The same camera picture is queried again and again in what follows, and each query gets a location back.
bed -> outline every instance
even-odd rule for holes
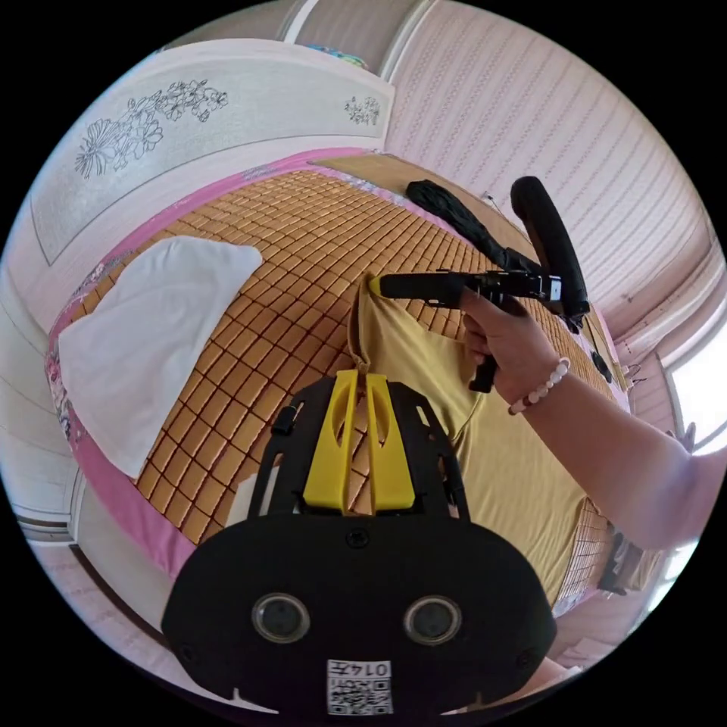
[[[365,149],[320,149],[233,175],[155,215],[98,262],[62,310],[49,336],[46,372],[64,434],[117,524],[172,578],[198,544],[226,525],[236,487],[257,472],[268,426],[289,396],[354,366],[347,318],[360,275],[481,269],[479,253],[403,195],[408,182],[422,178],[459,196],[504,245],[533,255],[524,235],[499,213],[427,170]],[[131,260],[178,235],[254,245],[264,264],[215,329],[133,481],[111,465],[75,415],[61,378],[58,335],[94,311]],[[429,331],[462,334],[457,311],[435,313],[416,301],[406,309]],[[611,395],[628,409],[613,343],[598,313],[573,341],[587,355],[596,350],[606,359],[613,370]],[[216,427],[230,402],[237,402],[238,413],[234,421],[227,417],[227,431],[220,434]],[[191,432],[206,445],[216,435],[214,446],[191,445]],[[206,461],[195,454],[202,450]],[[367,485],[364,455],[365,424],[359,420],[352,508]],[[215,472],[222,474],[216,478]],[[612,544],[607,521],[585,499],[551,598],[555,615],[594,592]]]

white bead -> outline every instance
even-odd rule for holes
[[[511,407],[510,412],[513,414],[520,414],[525,411],[525,405],[522,399],[518,399]]]

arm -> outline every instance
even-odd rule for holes
[[[465,344],[479,364],[495,356],[495,388],[512,404],[544,383],[559,360],[517,301],[507,310],[465,291]],[[727,448],[690,455],[569,373],[523,414],[540,439],[625,537],[645,550],[698,538],[727,469]]]
[[[524,416],[635,545],[664,549],[700,536],[727,468],[727,449],[690,455],[572,374]]]

black foam handle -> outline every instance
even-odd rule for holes
[[[470,381],[470,391],[489,394],[492,390],[492,383],[495,380],[495,371],[498,368],[498,362],[494,356],[485,356],[484,363],[477,366],[475,378]]]

screw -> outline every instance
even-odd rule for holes
[[[535,652],[533,649],[525,649],[521,654],[518,654],[515,659],[515,666],[517,666],[518,669],[525,669],[527,666],[532,664],[534,658]]]
[[[185,661],[189,661],[190,663],[193,663],[197,660],[197,655],[195,654],[195,650],[189,646],[189,644],[183,644],[182,647],[179,649],[180,653],[182,654],[182,658]]]
[[[365,548],[369,544],[369,534],[363,528],[354,528],[346,535],[350,548]]]

